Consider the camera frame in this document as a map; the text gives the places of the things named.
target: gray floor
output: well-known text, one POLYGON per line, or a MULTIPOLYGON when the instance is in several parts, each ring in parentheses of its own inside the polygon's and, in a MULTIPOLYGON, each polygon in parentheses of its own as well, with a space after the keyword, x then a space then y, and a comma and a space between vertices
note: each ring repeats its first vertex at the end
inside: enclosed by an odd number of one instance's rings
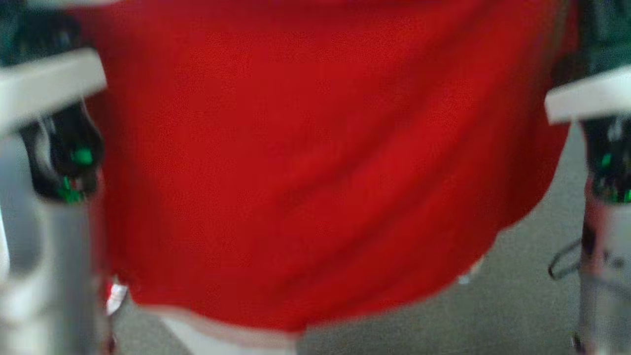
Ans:
MULTIPOLYGON (((503 233, 468 286, 387 315, 314 329, 300 355, 569 354, 578 279, 552 282, 548 262, 582 229, 584 144, 574 127, 553 185, 540 205, 503 233)), ((151 316, 127 305, 115 331, 125 355, 186 355, 151 316)))

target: gray carpet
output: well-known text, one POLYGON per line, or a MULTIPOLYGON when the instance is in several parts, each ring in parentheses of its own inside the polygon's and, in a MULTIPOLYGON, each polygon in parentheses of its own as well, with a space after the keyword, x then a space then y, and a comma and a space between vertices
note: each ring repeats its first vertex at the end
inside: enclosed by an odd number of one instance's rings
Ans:
MULTIPOLYGON (((473 283, 376 318, 312 329, 300 355, 569 354, 578 278, 552 282, 548 262, 582 229, 584 144, 572 128, 550 191, 505 231, 473 283)), ((127 305, 115 331, 124 355, 186 355, 156 320, 127 305)))

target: red cloth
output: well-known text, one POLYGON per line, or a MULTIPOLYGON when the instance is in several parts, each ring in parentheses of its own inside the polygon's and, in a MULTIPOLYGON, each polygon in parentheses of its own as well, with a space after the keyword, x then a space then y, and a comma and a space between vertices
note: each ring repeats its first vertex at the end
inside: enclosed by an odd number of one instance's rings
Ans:
POLYGON ((141 304, 291 331, 440 291, 555 172, 559 3, 80 13, 110 83, 92 113, 115 270, 141 304))

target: red fabric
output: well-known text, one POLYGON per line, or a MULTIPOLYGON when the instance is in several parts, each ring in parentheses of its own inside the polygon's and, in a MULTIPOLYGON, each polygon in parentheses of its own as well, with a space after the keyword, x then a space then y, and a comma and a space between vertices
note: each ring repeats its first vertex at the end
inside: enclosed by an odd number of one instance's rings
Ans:
POLYGON ((543 196, 567 134, 542 105, 560 1, 255 3, 80 14, 136 301, 292 331, 382 311, 543 196))

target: red shirt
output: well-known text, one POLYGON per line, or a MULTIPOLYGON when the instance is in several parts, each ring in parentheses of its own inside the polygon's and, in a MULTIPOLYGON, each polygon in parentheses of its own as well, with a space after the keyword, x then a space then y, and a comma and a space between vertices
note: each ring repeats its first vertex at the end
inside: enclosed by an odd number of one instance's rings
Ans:
POLYGON ((137 302, 280 330, 382 311, 543 196, 567 134, 543 112, 560 1, 253 3, 81 14, 137 302))

